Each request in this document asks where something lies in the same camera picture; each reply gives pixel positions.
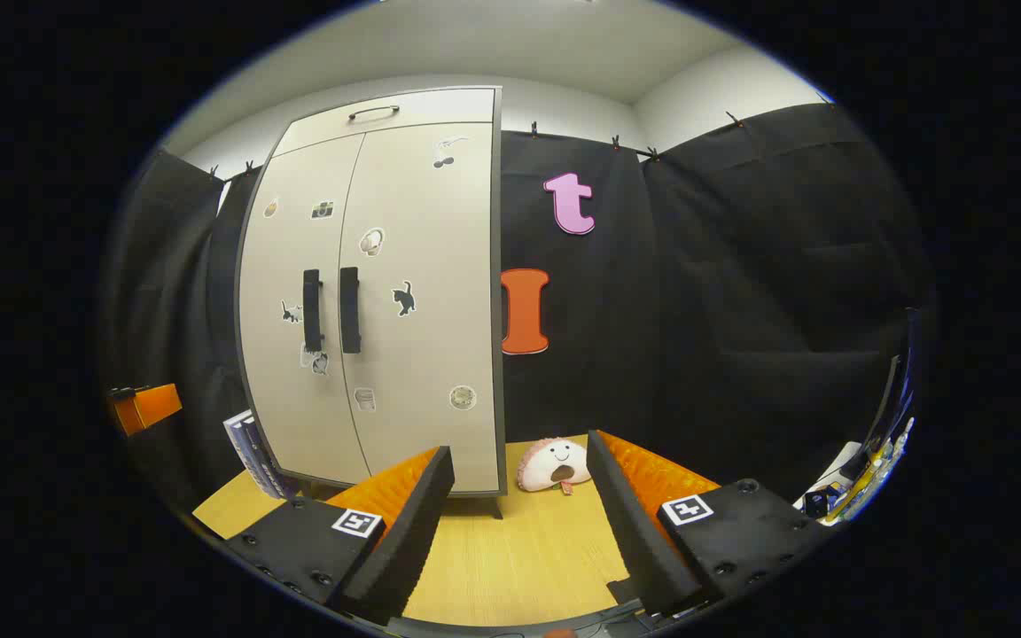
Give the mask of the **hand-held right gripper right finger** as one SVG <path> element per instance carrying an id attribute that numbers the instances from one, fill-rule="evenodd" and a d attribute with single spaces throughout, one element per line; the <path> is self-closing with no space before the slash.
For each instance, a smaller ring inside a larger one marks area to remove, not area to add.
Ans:
<path id="1" fill-rule="evenodd" d="M 718 486 L 604 431 L 588 433 L 587 450 L 621 560 L 649 614 L 748 596 L 834 537 L 833 526 L 752 478 Z"/>

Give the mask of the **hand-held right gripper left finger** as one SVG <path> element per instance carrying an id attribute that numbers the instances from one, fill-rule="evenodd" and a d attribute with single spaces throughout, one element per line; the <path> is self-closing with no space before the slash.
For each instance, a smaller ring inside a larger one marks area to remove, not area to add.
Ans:
<path id="1" fill-rule="evenodd" d="M 327 501 L 292 498 L 224 541 L 309 601 L 386 625 L 408 606 L 454 482 L 449 447 L 436 446 Z"/>

